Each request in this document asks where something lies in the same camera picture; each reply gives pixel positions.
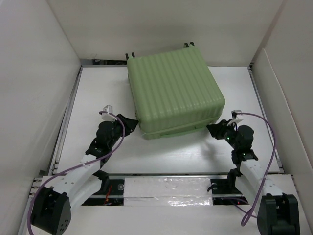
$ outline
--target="green suitcase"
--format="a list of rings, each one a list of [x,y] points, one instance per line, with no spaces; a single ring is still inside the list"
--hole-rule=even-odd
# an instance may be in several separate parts
[[[145,139],[198,131],[222,114],[225,98],[193,43],[150,56],[132,54],[127,69]]]

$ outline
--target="purple cable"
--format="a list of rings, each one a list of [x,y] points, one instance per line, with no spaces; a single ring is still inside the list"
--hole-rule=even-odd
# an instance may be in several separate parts
[[[259,200],[259,197],[260,197],[261,192],[262,192],[262,188],[263,188],[264,183],[265,183],[265,180],[266,180],[265,177],[267,176],[268,171],[269,171],[269,168],[270,168],[270,165],[271,165],[272,162],[273,162],[273,159],[274,159],[274,156],[275,156],[275,150],[276,150],[276,137],[275,137],[275,134],[274,134],[274,131],[273,131],[272,126],[270,125],[270,123],[269,123],[264,117],[262,117],[262,116],[260,116],[260,115],[257,115],[257,114],[252,114],[252,113],[237,113],[237,114],[238,114],[238,115],[250,115],[250,116],[255,116],[255,117],[257,117],[257,118],[262,119],[262,120],[268,125],[268,127],[270,128],[270,131],[272,132],[272,135],[273,135],[273,142],[274,142],[272,155],[271,155],[271,157],[270,157],[268,166],[267,166],[267,168],[266,168],[266,170],[265,170],[263,179],[262,179],[262,181],[261,181],[259,190],[258,190],[258,192],[257,192],[257,194],[256,194],[256,196],[255,196],[255,199],[254,199],[254,202],[253,202],[253,204],[252,204],[252,207],[251,207],[250,210],[248,210],[248,211],[246,212],[246,214],[243,216],[243,219],[241,220],[241,226],[245,226],[245,225],[247,224],[247,222],[250,220],[250,218],[252,217],[252,213],[253,213],[253,211],[254,211],[254,209],[255,209],[255,207],[256,207],[256,204],[257,204],[257,202],[258,202],[258,200]]]
[[[116,115],[114,115],[114,114],[112,114],[112,113],[108,113],[108,112],[106,112],[106,111],[100,111],[100,112],[99,112],[99,114],[102,114],[102,113],[107,113],[107,114],[111,115],[112,117],[114,117],[115,119],[117,119],[117,120],[121,123],[121,125],[122,125],[122,127],[123,127],[122,139],[121,139],[121,141],[118,143],[118,145],[116,146],[116,148],[113,149],[110,153],[104,155],[104,156],[101,157],[101,158],[98,158],[98,159],[95,159],[95,160],[86,162],[86,163],[84,163],[84,165],[89,165],[89,164],[95,163],[95,162],[97,162],[97,161],[101,161],[101,160],[103,160],[103,159],[109,157],[112,153],[114,153],[114,152],[120,147],[121,143],[122,143],[123,140],[124,140],[124,137],[125,137],[125,126],[124,126],[124,123],[121,121],[121,119],[119,119]],[[82,164],[76,165],[76,166],[73,166],[73,167],[71,167],[71,168],[69,168],[69,169],[66,169],[66,170],[64,170],[64,171],[62,171],[62,172],[60,172],[60,173],[57,173],[57,174],[51,176],[49,179],[47,179],[47,180],[38,188],[37,192],[35,193],[35,195],[34,195],[34,197],[33,197],[33,200],[30,202],[30,206],[29,206],[28,213],[27,213],[27,228],[28,228],[28,232],[29,232],[30,235],[34,235],[32,229],[31,229],[31,222],[30,222],[31,212],[32,212],[32,209],[33,209],[33,207],[34,207],[35,200],[36,200],[37,196],[39,195],[40,190],[42,190],[42,189],[44,188],[44,186],[45,186],[48,182],[50,182],[51,180],[55,179],[56,177],[66,175],[66,173],[68,173],[69,171],[75,170],[75,169],[80,168],[80,167],[82,167],[82,166],[83,166]]]
[[[228,198],[226,198],[226,199],[231,199],[231,200],[237,200],[237,201],[240,201],[240,202],[243,202],[243,203],[246,203],[246,204],[248,204],[248,202],[247,201],[245,201],[244,199],[241,199],[241,198],[236,198],[236,197],[228,197]],[[247,213],[244,209],[242,209],[241,207],[239,207],[238,205],[236,205],[234,202],[232,202],[230,200],[230,202],[231,202],[231,204],[233,204],[235,207],[237,207],[239,210],[241,210],[243,213]]]

